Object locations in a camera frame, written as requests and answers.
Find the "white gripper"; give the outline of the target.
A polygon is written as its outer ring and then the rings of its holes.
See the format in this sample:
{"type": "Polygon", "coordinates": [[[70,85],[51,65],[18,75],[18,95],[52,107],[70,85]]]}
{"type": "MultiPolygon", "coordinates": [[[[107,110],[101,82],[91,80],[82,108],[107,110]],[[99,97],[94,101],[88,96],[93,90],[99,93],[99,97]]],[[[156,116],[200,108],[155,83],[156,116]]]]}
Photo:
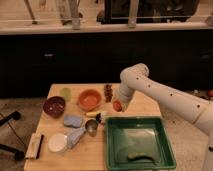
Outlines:
{"type": "Polygon", "coordinates": [[[114,99],[123,103],[122,111],[128,109],[129,102],[132,100],[135,91],[126,84],[121,83],[115,90],[114,99]]]}

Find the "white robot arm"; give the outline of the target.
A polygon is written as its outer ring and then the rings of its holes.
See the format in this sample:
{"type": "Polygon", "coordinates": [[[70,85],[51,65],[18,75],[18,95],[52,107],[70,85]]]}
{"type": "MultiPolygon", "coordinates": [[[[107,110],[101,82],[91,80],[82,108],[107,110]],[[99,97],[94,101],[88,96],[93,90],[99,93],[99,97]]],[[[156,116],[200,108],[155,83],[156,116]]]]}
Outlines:
{"type": "Polygon", "coordinates": [[[124,112],[136,91],[173,110],[208,136],[202,171],[213,171],[213,101],[160,84],[148,76],[149,69],[143,63],[125,68],[120,73],[121,83],[114,93],[114,110],[124,112]]]}

